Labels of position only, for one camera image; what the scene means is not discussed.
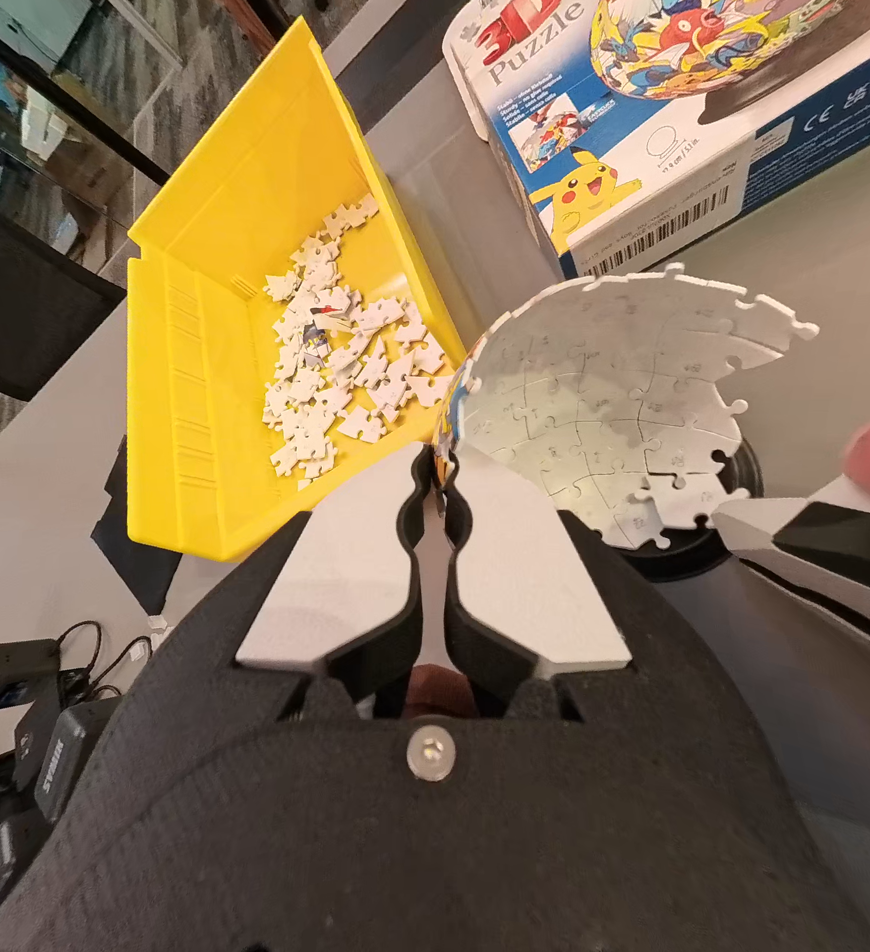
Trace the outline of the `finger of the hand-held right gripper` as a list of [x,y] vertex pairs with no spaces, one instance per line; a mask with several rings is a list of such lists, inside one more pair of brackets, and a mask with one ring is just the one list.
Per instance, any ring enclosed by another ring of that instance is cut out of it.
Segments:
[[870,645],[870,512],[804,498],[719,506],[714,527],[756,575]]
[[870,514],[870,482],[856,482],[841,475],[810,494],[810,503],[823,503]]

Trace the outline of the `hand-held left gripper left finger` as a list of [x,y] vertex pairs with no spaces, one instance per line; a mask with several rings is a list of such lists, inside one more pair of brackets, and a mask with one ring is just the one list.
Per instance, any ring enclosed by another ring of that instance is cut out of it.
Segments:
[[424,499],[421,442],[326,496],[309,513],[236,662],[329,677],[353,701],[407,679],[423,627],[415,549],[424,534]]

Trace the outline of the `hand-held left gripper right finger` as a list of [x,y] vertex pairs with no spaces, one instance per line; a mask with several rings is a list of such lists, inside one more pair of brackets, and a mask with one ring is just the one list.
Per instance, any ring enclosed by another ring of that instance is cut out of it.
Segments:
[[632,654],[556,507],[478,449],[442,491],[452,545],[445,644],[481,693],[507,705],[529,680],[620,670]]

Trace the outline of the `black round ball stand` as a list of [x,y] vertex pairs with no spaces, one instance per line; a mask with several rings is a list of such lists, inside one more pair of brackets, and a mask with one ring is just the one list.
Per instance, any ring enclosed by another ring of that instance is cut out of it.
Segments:
[[[737,452],[726,458],[716,451],[714,459],[725,463],[716,478],[727,492],[738,488],[749,490],[752,498],[763,498],[764,482],[761,465],[748,441],[743,440]],[[654,584],[684,581],[702,576],[726,562],[730,553],[713,528],[711,517],[701,516],[691,530],[665,530],[671,542],[659,549],[654,541],[646,541],[637,549],[619,549],[619,555],[644,579]]]

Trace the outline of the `partly built puzzle ball shell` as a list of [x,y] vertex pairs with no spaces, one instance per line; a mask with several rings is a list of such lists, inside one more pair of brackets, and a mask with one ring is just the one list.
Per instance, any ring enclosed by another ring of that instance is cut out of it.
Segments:
[[741,399],[718,383],[780,359],[820,328],[765,294],[682,264],[548,287],[480,337],[441,402],[434,460],[446,485],[474,449],[628,551],[713,525],[737,464]]

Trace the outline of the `pile of puzzle pieces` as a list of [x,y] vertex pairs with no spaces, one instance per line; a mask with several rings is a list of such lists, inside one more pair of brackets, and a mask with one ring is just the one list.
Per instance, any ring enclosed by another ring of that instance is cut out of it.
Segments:
[[283,440],[271,467],[296,477],[298,491],[333,470],[339,443],[375,445],[409,409],[429,410],[448,391],[449,359],[414,299],[368,300],[343,279],[346,238],[379,213],[370,192],[340,204],[284,273],[264,278],[262,292],[282,311],[272,325],[278,356],[262,423]]

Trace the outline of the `yellow plastic bin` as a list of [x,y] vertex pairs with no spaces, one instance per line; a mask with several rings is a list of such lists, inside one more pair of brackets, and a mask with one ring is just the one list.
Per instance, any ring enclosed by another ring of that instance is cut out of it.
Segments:
[[409,294],[444,348],[464,347],[357,120],[302,18],[287,30],[132,227],[128,264],[127,524],[134,541],[219,562],[249,554],[388,452],[427,441],[441,401],[308,488],[278,477],[262,423],[282,307],[262,292],[340,204],[380,213],[343,245],[344,281]]

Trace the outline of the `blue puzzle box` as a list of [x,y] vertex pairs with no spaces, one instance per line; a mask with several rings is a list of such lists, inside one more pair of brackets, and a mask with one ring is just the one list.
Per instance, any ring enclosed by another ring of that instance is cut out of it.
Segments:
[[565,280],[651,268],[870,144],[870,1],[474,1],[442,52]]

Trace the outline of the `black flat plate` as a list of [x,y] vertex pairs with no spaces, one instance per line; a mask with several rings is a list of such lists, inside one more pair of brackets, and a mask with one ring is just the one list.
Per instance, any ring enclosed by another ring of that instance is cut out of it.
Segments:
[[108,505],[91,539],[147,616],[161,616],[181,554],[133,541],[127,524],[127,438],[123,437],[105,483]]

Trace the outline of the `black device with blue label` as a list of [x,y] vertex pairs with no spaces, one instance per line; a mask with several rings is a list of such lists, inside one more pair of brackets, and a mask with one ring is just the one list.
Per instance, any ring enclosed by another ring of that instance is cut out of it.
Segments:
[[59,671],[55,639],[0,644],[0,710],[30,703]]

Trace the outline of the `black mesh chair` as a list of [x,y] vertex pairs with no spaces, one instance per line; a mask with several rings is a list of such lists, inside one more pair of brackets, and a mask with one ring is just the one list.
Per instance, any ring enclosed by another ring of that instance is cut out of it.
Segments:
[[33,399],[125,296],[0,215],[0,393]]

